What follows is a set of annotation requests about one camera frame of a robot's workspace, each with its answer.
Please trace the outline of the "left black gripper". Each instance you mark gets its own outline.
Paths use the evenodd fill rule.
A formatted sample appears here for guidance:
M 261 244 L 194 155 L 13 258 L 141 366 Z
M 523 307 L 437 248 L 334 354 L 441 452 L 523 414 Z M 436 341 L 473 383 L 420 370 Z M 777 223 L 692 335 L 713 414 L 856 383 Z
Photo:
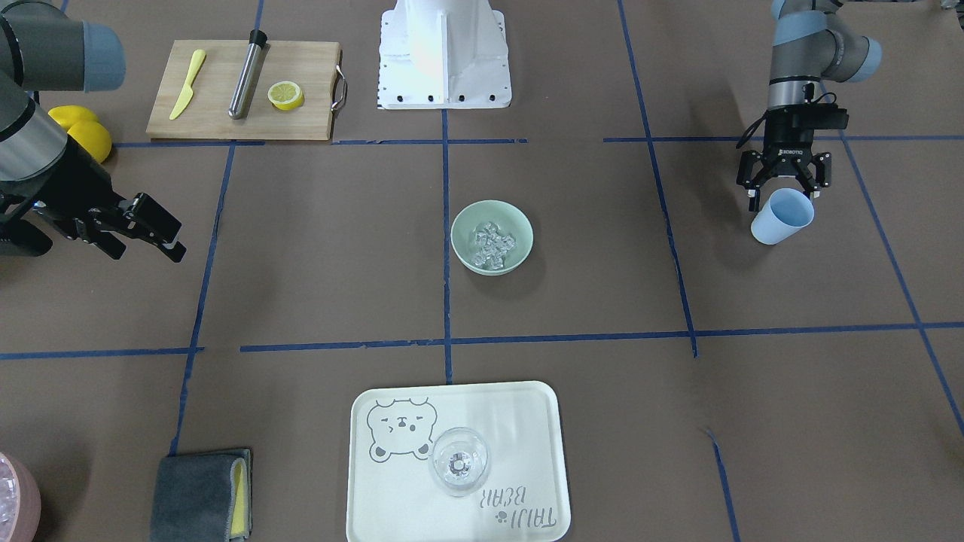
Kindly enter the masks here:
M 778 176 L 796 179 L 811 202 L 818 199 L 832 184 L 832 154 L 813 152 L 815 132 L 843 130 L 847 124 L 848 112 L 837 104 L 791 104 L 765 112 L 737 143 L 742 148 L 764 127 L 762 151 L 744 151 L 738 165 L 737 185 L 747 190 L 748 210 L 761 210 L 761 189 Z

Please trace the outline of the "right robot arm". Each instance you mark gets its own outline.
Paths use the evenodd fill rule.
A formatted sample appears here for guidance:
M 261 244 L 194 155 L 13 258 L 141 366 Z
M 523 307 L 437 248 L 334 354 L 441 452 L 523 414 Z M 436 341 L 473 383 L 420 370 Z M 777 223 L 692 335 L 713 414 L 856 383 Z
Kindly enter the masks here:
M 46 1 L 4 1 L 1 15 L 1 250 L 40 257 L 51 238 L 27 216 L 118 260 L 125 238 L 151 244 L 179 262 L 182 223 L 151 196 L 124 198 L 89 151 L 38 102 L 52 90 L 116 90 L 124 48 L 107 26 L 72 20 Z

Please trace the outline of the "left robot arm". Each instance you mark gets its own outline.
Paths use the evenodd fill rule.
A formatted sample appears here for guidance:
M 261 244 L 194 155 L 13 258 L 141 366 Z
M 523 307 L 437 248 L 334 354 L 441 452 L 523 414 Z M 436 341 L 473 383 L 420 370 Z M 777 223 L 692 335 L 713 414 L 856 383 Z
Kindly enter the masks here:
M 737 142 L 742 148 L 758 128 L 762 150 L 743 151 L 736 183 L 747 192 L 750 212 L 761 209 L 762 188 L 772 178 L 794 178 L 815 199 L 832 184 L 831 152 L 812 149 L 819 130 L 844 130 L 848 113 L 823 81 L 855 83 L 879 69 L 883 49 L 857 35 L 839 17 L 843 1 L 774 1 L 775 20 L 767 109 Z

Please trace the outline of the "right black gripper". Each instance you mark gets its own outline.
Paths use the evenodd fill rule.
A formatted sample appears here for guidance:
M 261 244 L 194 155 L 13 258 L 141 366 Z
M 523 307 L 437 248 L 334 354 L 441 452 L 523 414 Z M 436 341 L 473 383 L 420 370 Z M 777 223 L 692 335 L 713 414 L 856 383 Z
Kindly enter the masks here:
M 106 169 L 77 143 L 66 144 L 61 157 L 38 175 L 32 199 L 45 204 L 48 222 L 62 236 L 79 238 L 111 260 L 120 260 L 127 247 L 113 233 L 100 230 L 97 209 L 121 216 L 121 233 L 154 245 L 172 262 L 186 254 L 178 237 L 182 223 L 147 193 L 124 199 L 114 192 Z

